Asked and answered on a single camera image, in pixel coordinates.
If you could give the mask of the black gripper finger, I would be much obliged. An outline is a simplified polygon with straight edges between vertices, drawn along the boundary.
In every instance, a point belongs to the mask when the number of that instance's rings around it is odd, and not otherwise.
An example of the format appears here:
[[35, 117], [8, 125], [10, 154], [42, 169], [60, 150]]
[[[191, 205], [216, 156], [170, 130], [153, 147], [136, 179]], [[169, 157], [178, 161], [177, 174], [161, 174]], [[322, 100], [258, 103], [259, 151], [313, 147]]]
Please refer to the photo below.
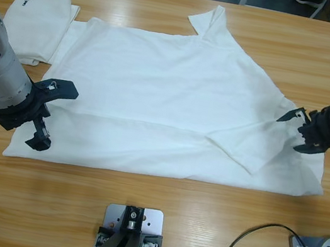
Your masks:
[[51, 140], [45, 122], [42, 117], [37, 117], [34, 119], [33, 124], [36, 130], [34, 136], [25, 143], [36, 151], [46, 151], [50, 148]]
[[302, 118], [305, 123], [309, 122], [309, 118], [306, 114], [306, 111], [303, 109], [294, 109], [288, 111], [286, 114], [282, 115], [277, 119], [277, 122], [286, 122], [291, 120], [292, 118]]
[[307, 143], [294, 146], [293, 149], [297, 152], [302, 152], [306, 154], [319, 154], [327, 151], [327, 149], [322, 146]]

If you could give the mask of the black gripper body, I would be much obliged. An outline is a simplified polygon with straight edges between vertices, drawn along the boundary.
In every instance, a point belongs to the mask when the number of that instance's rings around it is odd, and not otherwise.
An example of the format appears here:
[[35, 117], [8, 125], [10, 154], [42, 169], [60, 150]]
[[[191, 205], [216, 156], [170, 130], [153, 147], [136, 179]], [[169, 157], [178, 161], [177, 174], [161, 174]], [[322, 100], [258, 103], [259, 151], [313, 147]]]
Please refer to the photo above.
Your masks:
[[32, 83], [25, 100], [18, 105], [0, 108], [0, 125], [6, 130], [11, 130], [25, 122], [33, 122], [38, 136], [48, 137], [43, 118], [50, 114], [45, 104], [54, 100], [55, 90], [40, 83]]
[[304, 138], [304, 144], [298, 147], [326, 152], [330, 148], [330, 106], [321, 111], [304, 112], [305, 122], [298, 131]]

